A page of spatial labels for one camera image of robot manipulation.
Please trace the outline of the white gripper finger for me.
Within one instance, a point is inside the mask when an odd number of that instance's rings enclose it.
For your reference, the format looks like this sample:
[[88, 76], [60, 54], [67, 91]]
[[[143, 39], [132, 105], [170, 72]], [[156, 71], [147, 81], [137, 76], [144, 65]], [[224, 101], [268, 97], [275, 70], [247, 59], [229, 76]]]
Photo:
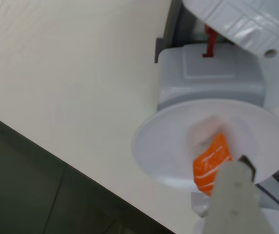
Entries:
[[231, 132], [226, 121], [219, 116], [201, 119], [188, 129], [187, 149], [190, 156], [200, 156], [213, 143], [218, 134], [223, 134], [226, 141], [231, 141]]
[[259, 205], [255, 173], [247, 156], [226, 162], [219, 168], [202, 233], [274, 233]]

